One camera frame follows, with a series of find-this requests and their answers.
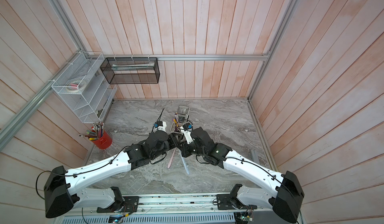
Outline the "pink toothbrush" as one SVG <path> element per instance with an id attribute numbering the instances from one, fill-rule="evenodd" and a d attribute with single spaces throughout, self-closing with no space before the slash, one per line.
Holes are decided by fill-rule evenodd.
<path id="1" fill-rule="evenodd" d="M 169 163 L 167 165 L 167 169 L 171 168 L 172 163 L 173 163 L 173 159 L 174 159 L 174 156 L 175 156 L 175 153 L 176 153 L 176 149 L 174 149 L 174 151 L 172 152 L 171 158 L 170 158 Z"/>

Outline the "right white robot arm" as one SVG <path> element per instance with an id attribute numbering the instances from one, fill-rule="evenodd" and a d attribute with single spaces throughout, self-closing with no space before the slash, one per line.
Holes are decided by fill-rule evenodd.
<path id="1" fill-rule="evenodd" d="M 267 169 L 231 147 L 215 143 L 201 127 L 193 129 L 185 124 L 180 131 L 186 139 L 186 143 L 180 145 L 184 156 L 201 156 L 205 164 L 232 171 L 258 186 L 254 189 L 236 184 L 228 195 L 217 197 L 218 203 L 237 210 L 263 207 L 291 224 L 304 222 L 301 206 L 305 194 L 295 174 Z"/>

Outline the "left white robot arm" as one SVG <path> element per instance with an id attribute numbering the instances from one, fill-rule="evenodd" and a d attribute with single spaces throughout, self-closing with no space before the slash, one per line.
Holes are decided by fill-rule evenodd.
<path id="1" fill-rule="evenodd" d="M 160 130 L 93 164 L 69 170 L 63 166 L 54 168 L 44 186 L 46 218 L 56 218 L 76 208 L 97 207 L 101 212 L 118 212 L 126 208 L 125 198 L 118 187 L 96 190 L 89 186 L 150 163 L 156 164 L 157 157 L 166 156 L 179 144 L 175 134 Z"/>

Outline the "red pen cup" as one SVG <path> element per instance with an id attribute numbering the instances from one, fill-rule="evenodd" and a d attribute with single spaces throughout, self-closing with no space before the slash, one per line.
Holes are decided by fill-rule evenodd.
<path id="1" fill-rule="evenodd" d="M 97 148 L 99 148 L 101 150 L 105 150 L 112 145 L 113 139 L 111 138 L 111 136 L 106 131 L 104 131 L 103 136 L 99 139 L 92 140 L 92 143 Z"/>

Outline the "grey bar on table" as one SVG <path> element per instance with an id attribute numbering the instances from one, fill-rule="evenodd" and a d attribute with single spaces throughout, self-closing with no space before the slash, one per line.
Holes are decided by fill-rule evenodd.
<path id="1" fill-rule="evenodd" d="M 251 156 L 253 162 L 255 162 L 256 164 L 260 164 L 259 155 L 255 149 L 251 150 Z"/>

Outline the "pens in red cup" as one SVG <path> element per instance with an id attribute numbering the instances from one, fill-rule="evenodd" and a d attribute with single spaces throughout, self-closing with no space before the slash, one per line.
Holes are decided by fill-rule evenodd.
<path id="1" fill-rule="evenodd" d="M 104 136 L 104 129 L 103 122 L 95 122 L 93 123 L 91 130 L 88 130 L 85 134 L 79 134 L 79 137 L 85 137 L 90 141 L 96 141 Z"/>

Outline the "tape roll on shelf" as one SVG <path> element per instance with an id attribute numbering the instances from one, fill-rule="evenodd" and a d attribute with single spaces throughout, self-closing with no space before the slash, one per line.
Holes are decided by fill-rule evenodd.
<path id="1" fill-rule="evenodd" d="M 79 91 L 82 91 L 84 88 L 84 83 L 81 80 L 75 80 L 68 84 L 68 86 L 65 87 L 65 90 L 68 93 L 77 93 Z"/>

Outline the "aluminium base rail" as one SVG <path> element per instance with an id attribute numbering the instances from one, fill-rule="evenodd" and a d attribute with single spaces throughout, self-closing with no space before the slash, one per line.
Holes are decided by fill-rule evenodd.
<path id="1" fill-rule="evenodd" d="M 55 218 L 55 224 L 284 224 L 272 209 L 233 205 L 231 193 L 126 196 L 115 213 L 80 208 Z"/>

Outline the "horizontal aluminium wall rail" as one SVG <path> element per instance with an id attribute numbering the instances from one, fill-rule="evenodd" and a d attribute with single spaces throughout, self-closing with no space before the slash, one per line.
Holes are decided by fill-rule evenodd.
<path id="1" fill-rule="evenodd" d="M 159 61 L 266 61 L 266 54 L 147 54 L 147 55 L 109 55 L 99 52 L 88 52 L 88 56 L 103 55 L 105 58 L 157 58 Z"/>

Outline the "left aluminium wall rail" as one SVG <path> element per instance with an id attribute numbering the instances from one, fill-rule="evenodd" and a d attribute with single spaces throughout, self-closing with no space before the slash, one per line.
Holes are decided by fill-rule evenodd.
<path id="1" fill-rule="evenodd" d="M 52 85 L 63 74 L 66 69 L 73 64 L 75 59 L 82 53 L 77 51 L 71 56 L 63 67 L 51 78 L 44 86 L 30 99 L 23 108 L 9 121 L 5 127 L 1 129 L 1 151 L 9 144 L 12 138 L 21 130 L 21 128 L 27 123 L 27 121 L 33 116 L 33 114 L 40 108 L 40 106 L 46 101 L 46 99 L 52 94 Z"/>

